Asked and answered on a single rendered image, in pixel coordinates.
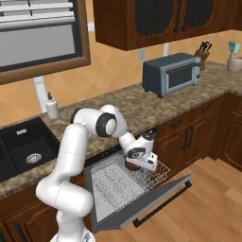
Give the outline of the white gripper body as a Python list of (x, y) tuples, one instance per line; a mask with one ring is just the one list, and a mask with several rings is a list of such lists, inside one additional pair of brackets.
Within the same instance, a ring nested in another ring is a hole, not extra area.
[(129, 163), (141, 166), (143, 168), (146, 168), (151, 171), (155, 171), (157, 168), (157, 156), (156, 155), (150, 155), (149, 157), (141, 157), (139, 159), (131, 159), (128, 158), (127, 161)]

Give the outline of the dark brown bowl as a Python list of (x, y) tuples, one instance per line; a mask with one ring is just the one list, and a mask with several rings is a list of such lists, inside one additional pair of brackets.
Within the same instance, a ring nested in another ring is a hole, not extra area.
[(130, 163), (128, 161), (125, 161), (125, 166), (126, 166), (127, 169), (129, 169), (131, 171), (136, 171), (136, 170), (140, 169), (140, 166), (133, 164), (133, 163)]

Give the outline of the wooden cupboard door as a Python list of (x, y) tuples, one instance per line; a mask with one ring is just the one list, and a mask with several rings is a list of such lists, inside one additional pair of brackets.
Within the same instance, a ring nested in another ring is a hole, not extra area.
[(159, 134), (157, 132), (154, 152), (158, 155), (158, 160), (170, 169), (167, 173), (168, 179), (174, 177), (181, 170), (184, 156), (182, 145), (185, 129), (181, 128), (168, 134)]
[(187, 144), (190, 138), (190, 127), (194, 127), (194, 133), (191, 147), (186, 145), (185, 148), (183, 167), (191, 165), (207, 153), (207, 148), (214, 136), (215, 126), (216, 115), (213, 112), (190, 123)]

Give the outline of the grey dishwasher door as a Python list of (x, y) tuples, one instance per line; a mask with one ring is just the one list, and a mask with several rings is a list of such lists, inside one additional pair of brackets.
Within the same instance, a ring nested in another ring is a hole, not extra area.
[(113, 152), (102, 152), (88, 159), (84, 168), (85, 188), (94, 195), (95, 205), (90, 212), (92, 231), (119, 230), (126, 227), (136, 218), (141, 220), (147, 216), (155, 204), (163, 204), (185, 183), (194, 177), (193, 174), (183, 176), (170, 182), (161, 182), (149, 191), (138, 190), (109, 181), (93, 181), (91, 169), (102, 159), (108, 158)]

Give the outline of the wooden drawer front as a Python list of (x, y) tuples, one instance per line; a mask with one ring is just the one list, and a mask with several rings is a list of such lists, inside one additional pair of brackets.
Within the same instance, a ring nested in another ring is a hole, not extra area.
[[(218, 98), (212, 99), (210, 101), (207, 101), (207, 102), (197, 106), (191, 112), (191, 120), (194, 121), (196, 119), (199, 119), (210, 112), (217, 112), (219, 110), (221, 103), (222, 103), (222, 98), (218, 97)], [(202, 112), (201, 108), (205, 108), (207, 105), (212, 105), (212, 109), (210, 109), (206, 112)]]
[[(160, 126), (157, 127), (157, 132), (159, 134), (168, 134), (172, 131), (178, 130), (179, 128), (185, 127), (188, 125), (188, 122), (190, 120), (191, 112), (185, 112), (181, 115), (178, 115), (168, 121), (165, 121)], [(179, 119), (182, 119), (182, 124), (179, 124), (178, 126), (171, 128), (170, 123), (177, 122)]]

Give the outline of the grey toaster oven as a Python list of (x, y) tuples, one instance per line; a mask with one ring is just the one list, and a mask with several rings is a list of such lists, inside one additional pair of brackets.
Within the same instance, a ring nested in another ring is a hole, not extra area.
[(198, 56), (177, 53), (143, 63), (142, 87), (159, 98), (196, 85), (200, 79)]

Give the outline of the white soap dispenser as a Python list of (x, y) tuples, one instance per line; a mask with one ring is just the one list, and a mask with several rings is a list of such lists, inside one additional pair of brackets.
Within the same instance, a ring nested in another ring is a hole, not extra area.
[(50, 119), (56, 119), (59, 117), (59, 107), (57, 100), (51, 94), (47, 95), (45, 107), (47, 109), (48, 117)]

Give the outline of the black sink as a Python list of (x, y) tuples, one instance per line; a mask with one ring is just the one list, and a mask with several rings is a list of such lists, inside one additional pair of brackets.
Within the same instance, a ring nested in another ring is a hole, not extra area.
[(0, 129), (0, 182), (56, 159), (59, 148), (41, 117)]

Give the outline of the wooden knife block with knives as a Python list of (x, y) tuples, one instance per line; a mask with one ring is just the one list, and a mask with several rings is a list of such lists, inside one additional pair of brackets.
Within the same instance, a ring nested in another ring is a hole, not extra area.
[(210, 55), (210, 48), (212, 47), (212, 43), (207, 40), (203, 41), (199, 47), (199, 49), (196, 50), (195, 55), (200, 57), (200, 70), (203, 71), (205, 69), (205, 62), (207, 58)]

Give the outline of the white tap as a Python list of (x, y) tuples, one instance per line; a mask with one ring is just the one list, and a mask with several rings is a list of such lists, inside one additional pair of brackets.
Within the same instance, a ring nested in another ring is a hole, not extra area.
[(40, 104), (41, 112), (45, 113), (47, 112), (46, 106), (45, 106), (45, 101), (47, 99), (47, 91), (45, 88), (45, 80), (43, 76), (36, 77), (33, 79), (34, 81), (34, 86), (36, 90), (36, 94), (38, 97), (38, 101)]

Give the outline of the beige utensil pot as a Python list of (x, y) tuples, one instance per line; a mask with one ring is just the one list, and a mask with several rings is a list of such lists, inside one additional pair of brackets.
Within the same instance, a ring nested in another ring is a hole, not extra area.
[(237, 73), (242, 69), (242, 58), (228, 58), (227, 70)]

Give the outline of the wooden cupboard under sink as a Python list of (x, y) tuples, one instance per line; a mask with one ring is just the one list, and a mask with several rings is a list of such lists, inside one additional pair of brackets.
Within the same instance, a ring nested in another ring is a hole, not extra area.
[(49, 242), (58, 232), (57, 210), (36, 198), (38, 182), (13, 178), (0, 183), (0, 242), (22, 242), (14, 221), (20, 222), (28, 242)]

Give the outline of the teal spatula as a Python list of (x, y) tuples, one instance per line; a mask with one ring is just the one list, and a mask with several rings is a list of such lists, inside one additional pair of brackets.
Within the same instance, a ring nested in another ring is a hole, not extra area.
[(240, 44), (234, 41), (229, 42), (230, 57), (236, 57), (237, 52), (240, 50)]

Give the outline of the window with white blinds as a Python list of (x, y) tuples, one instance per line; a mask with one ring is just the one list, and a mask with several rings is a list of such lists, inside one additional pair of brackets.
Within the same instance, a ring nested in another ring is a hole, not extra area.
[(85, 0), (0, 0), (0, 85), (90, 63)]

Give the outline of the dark wooden wall cupboard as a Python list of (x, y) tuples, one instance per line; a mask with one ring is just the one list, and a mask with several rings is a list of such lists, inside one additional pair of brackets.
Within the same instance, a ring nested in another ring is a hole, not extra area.
[(174, 33), (177, 0), (93, 0), (95, 40), (133, 50), (226, 30), (242, 30), (242, 0), (187, 0), (186, 29)]

